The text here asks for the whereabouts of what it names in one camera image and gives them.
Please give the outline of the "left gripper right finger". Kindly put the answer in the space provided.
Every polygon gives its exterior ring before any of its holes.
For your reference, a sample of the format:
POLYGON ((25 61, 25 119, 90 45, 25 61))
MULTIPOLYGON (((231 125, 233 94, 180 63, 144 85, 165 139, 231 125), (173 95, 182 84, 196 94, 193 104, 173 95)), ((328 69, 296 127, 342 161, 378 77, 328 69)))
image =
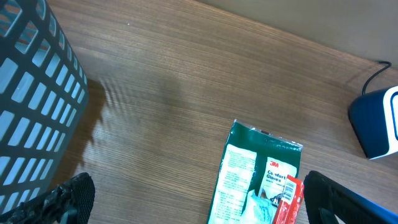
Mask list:
POLYGON ((304 180, 304 201, 310 224, 397 223, 396 214, 314 170, 304 180))

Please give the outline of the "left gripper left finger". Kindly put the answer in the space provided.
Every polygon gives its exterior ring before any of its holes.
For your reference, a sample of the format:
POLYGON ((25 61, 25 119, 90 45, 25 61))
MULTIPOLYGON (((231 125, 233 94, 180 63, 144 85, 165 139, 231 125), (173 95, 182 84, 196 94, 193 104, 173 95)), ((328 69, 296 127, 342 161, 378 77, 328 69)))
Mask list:
POLYGON ((53 190, 1 215, 1 223, 76 223, 87 224, 95 201, 91 176, 82 172, 53 190))

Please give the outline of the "red toothpaste tube box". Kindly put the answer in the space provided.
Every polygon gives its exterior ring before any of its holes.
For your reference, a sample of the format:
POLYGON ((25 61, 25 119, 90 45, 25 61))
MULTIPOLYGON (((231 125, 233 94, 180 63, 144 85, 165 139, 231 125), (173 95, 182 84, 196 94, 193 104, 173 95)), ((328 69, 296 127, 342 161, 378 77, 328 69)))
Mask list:
POLYGON ((272 224, 295 224, 304 200, 303 191, 303 182, 288 175, 272 224))

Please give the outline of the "green glove package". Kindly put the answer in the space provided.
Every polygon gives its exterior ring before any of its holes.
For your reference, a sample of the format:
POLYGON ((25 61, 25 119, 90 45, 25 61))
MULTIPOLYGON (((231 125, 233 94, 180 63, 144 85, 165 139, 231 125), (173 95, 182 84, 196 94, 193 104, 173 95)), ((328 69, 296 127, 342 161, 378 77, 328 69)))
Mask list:
POLYGON ((234 120, 224 145, 207 222, 274 223, 291 199, 303 146, 234 120))

